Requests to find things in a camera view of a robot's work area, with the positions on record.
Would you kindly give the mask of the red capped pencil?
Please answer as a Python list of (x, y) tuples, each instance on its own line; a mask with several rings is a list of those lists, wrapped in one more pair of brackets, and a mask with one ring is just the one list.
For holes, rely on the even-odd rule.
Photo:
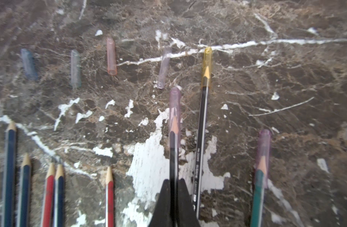
[(105, 209), (105, 226), (114, 227), (114, 178), (112, 169), (109, 166), (106, 174), (106, 209)]

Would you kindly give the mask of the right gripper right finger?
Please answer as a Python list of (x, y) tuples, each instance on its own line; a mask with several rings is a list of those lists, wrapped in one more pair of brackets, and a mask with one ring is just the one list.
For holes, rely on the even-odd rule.
[(177, 225), (179, 227), (200, 227), (196, 213), (191, 203), (185, 180), (178, 181), (178, 217)]

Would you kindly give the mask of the grey removed pencil cap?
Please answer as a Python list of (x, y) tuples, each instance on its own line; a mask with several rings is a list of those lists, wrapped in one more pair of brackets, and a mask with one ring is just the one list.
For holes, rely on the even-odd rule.
[(80, 54), (77, 50), (71, 51), (71, 86), (73, 89), (81, 87)]

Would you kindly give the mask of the purple removed pencil cap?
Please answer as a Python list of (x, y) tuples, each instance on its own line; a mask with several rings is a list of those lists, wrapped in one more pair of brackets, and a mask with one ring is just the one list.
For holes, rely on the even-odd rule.
[(163, 50), (162, 61), (160, 65), (160, 72), (157, 80), (157, 87), (163, 89), (166, 84), (166, 76), (168, 74), (169, 62), (171, 59), (172, 48), (167, 46)]

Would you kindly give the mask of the yellow capped pencil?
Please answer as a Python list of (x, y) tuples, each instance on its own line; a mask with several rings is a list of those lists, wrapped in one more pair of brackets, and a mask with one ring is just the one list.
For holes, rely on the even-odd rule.
[(211, 83), (211, 65), (212, 65), (212, 48), (206, 47), (203, 56), (202, 70), (202, 90), (201, 104), (198, 125), (198, 139), (196, 145), (195, 171), (193, 179), (192, 205), (196, 217), (200, 214), (201, 204), (201, 185), (202, 185), (202, 167), (203, 153), (205, 150), (205, 127), (208, 108), (209, 88)]

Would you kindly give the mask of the purple capped pencil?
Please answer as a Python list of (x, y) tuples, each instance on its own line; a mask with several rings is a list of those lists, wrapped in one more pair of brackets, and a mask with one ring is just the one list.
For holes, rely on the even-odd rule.
[(180, 132), (180, 90), (172, 88), (169, 98), (169, 148), (170, 148), (170, 193), (171, 211), (170, 216), (173, 227), (177, 227), (177, 203), (178, 203), (178, 137)]

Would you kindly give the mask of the teal capped pencil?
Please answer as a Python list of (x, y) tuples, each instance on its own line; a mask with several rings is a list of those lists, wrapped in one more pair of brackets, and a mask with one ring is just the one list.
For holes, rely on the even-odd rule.
[(254, 191), (250, 227), (261, 227), (264, 191), (268, 188), (271, 132), (263, 129), (258, 140), (256, 164), (254, 166)]

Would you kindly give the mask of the blue removed pencil cap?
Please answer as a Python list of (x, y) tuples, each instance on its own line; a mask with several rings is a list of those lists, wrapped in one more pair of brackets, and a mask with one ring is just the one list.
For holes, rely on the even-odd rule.
[(35, 69), (32, 53), (23, 48), (21, 49), (21, 58), (25, 70), (25, 75), (29, 80), (38, 80), (38, 74)]

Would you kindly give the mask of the clear pink pencil cap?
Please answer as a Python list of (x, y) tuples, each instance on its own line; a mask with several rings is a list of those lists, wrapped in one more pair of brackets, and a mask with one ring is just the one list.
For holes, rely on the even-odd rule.
[(107, 72), (111, 76), (117, 74), (115, 42), (112, 38), (107, 38)]

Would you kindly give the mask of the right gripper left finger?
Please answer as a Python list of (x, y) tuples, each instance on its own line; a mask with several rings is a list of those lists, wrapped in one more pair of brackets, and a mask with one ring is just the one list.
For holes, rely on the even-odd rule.
[(171, 226), (171, 192), (170, 181), (163, 181), (161, 191), (155, 206), (155, 210), (148, 227), (170, 227)]

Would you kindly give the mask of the dark pencil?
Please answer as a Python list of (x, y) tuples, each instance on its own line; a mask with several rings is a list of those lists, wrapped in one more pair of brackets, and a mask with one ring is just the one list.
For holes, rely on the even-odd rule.
[(20, 190), (18, 194), (18, 214), (17, 227), (28, 227), (29, 201), (31, 189), (31, 170), (32, 164), (29, 154), (24, 155), (20, 172)]
[(14, 121), (11, 121), (6, 131), (5, 162), (2, 188), (2, 227), (12, 227), (14, 223), (16, 132), (16, 124)]

